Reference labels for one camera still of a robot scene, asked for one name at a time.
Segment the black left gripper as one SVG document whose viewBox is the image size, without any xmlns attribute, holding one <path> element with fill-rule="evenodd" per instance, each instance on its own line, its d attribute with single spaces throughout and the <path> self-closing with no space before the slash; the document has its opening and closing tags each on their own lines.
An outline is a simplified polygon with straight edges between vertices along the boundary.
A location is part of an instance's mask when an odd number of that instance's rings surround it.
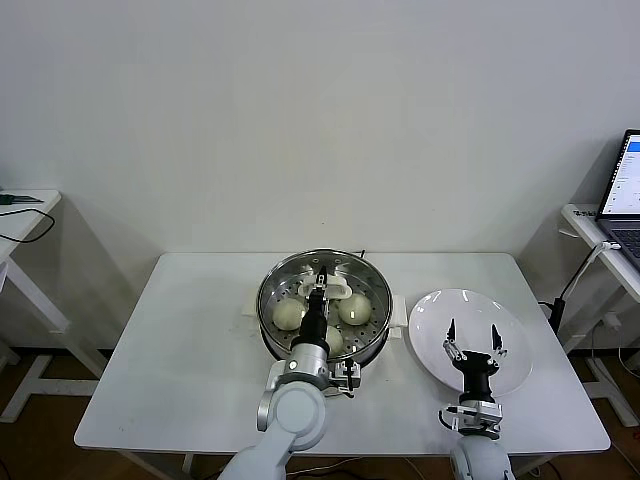
<svg viewBox="0 0 640 480">
<path fill-rule="evenodd" d="M 301 321 L 298 343 L 327 346 L 326 300 L 330 298 L 330 282 L 326 266 L 321 267 L 310 291 L 308 310 Z"/>
</svg>

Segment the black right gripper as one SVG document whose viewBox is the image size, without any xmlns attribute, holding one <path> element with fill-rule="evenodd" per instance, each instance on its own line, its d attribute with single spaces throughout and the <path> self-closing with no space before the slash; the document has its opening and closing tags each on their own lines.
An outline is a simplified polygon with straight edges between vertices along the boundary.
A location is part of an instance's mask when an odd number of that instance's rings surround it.
<svg viewBox="0 0 640 480">
<path fill-rule="evenodd" d="M 460 401 L 494 401 L 490 377 L 499 370 L 498 361 L 507 356 L 502 336 L 495 324 L 491 326 L 492 353 L 461 351 L 456 344 L 455 320 L 451 319 L 443 341 L 443 348 L 453 367 L 463 375 L 463 390 Z"/>
</svg>

